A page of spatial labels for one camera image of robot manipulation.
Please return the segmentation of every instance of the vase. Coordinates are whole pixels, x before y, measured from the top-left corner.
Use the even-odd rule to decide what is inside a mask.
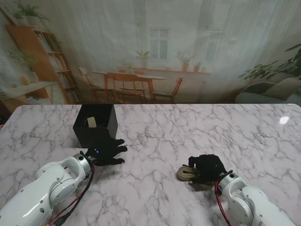
[[[189,64],[182,64],[182,72],[186,72],[188,70]]]
[[[19,79],[23,85],[25,86],[30,85],[30,81],[25,76],[20,77]]]
[[[141,68],[147,68],[148,60],[141,60]]]
[[[39,81],[35,72],[27,72],[26,77],[31,83],[37,83]]]
[[[19,26],[28,26],[28,22],[25,17],[23,17],[22,19],[16,19],[16,20],[17,20]]]
[[[37,16],[26,16],[28,24],[36,29],[43,30],[44,26],[42,25],[40,19]]]
[[[199,72],[199,65],[193,66],[193,72]]]

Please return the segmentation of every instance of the wooden chair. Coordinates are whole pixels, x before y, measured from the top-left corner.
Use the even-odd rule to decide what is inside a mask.
[[[164,99],[157,99],[156,100],[156,97],[165,97],[165,98],[170,98],[171,103],[175,104],[174,97],[175,97],[175,95],[177,95],[182,81],[183,81],[183,77],[178,77],[177,78],[176,85],[175,85],[175,88],[174,88],[172,94],[167,94],[167,93],[162,93],[162,92],[153,92],[154,101],[163,101],[163,102],[166,102],[168,100],[164,100]]]
[[[123,69],[120,69],[119,72],[120,72],[120,73],[125,73],[126,71],[123,70]],[[142,74],[142,75],[145,75],[144,72],[140,72],[140,71],[134,71],[134,74]],[[144,88],[144,86],[143,86],[143,82],[141,82],[141,84],[142,84],[142,89],[136,89],[136,90],[137,90],[137,91],[141,91],[141,92],[143,93],[143,98],[144,98],[144,101],[146,102],[145,88]],[[126,90],[126,91],[133,91],[133,89],[131,89],[131,88],[125,88],[125,87],[124,87],[124,82],[122,83],[122,88],[120,88],[120,89]]]
[[[113,79],[113,86],[114,86],[114,92],[116,94],[116,97],[120,99],[122,97],[122,103],[126,103],[126,97],[138,97],[140,99],[140,102],[143,104],[143,92],[139,89],[136,89],[135,81],[138,80],[138,76],[135,74],[127,74],[127,73],[114,73],[109,72],[108,77],[110,79]],[[116,83],[115,81],[121,81],[121,82],[131,82],[133,85],[133,88],[131,91],[125,90],[123,87],[120,88],[121,90],[116,89]]]
[[[114,93],[113,93],[113,89],[103,89],[103,88],[100,88],[100,87],[95,87],[88,75],[87,75],[87,70],[84,68],[84,67],[78,67],[78,70],[79,70],[79,73],[81,75],[81,77],[83,78],[83,80],[86,82],[86,84],[88,85],[88,87],[90,88],[91,90],[91,93],[92,93],[92,101],[93,102],[96,102],[97,101],[97,97],[99,96],[103,96],[103,97],[106,97],[107,98],[107,102],[109,101],[109,97],[111,96],[112,99],[113,99],[113,103],[115,103],[115,96],[114,96]]]

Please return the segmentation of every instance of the wooden bookshelf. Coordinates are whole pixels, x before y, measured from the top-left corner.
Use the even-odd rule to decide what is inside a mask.
[[[50,33],[27,26],[15,25],[7,25],[7,30],[21,50],[30,51],[32,56],[38,59],[38,63],[31,68],[37,74],[39,81],[57,82],[68,104],[82,102],[82,95],[69,62],[60,45]]]

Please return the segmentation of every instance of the window frame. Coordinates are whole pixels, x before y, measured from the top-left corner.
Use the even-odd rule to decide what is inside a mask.
[[[151,30],[152,29],[158,29],[158,37],[151,37]],[[168,30],[168,38],[161,38],[160,37],[160,30]],[[169,27],[149,27],[148,29],[148,37],[149,37],[149,50],[151,50],[151,41],[152,40],[157,40],[158,41],[158,58],[152,58],[153,60],[160,60],[160,61],[167,61],[169,60],[169,54],[170,54],[170,49],[171,49],[171,28]],[[162,59],[160,58],[160,41],[164,40],[167,41],[167,58]]]

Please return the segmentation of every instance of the black cable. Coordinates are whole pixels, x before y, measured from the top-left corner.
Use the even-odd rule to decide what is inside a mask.
[[[75,208],[78,206],[80,200],[83,198],[84,194],[86,193],[86,191],[88,190],[88,188],[90,187],[91,185],[91,182],[92,182],[92,179],[94,177],[94,166],[92,165],[91,161],[85,156],[85,154],[80,151],[80,154],[87,160],[87,162],[89,163],[90,165],[90,168],[91,168],[91,177],[89,179],[89,182],[87,184],[87,186],[85,187],[84,191],[82,192],[82,195],[79,197],[79,199],[76,201],[75,205],[72,207],[72,209],[66,213],[64,216],[61,216],[59,219],[57,219],[55,222],[54,222],[54,225],[55,226],[61,226],[63,223],[65,223],[65,221],[67,220],[67,218],[73,213],[73,211],[75,210]]]

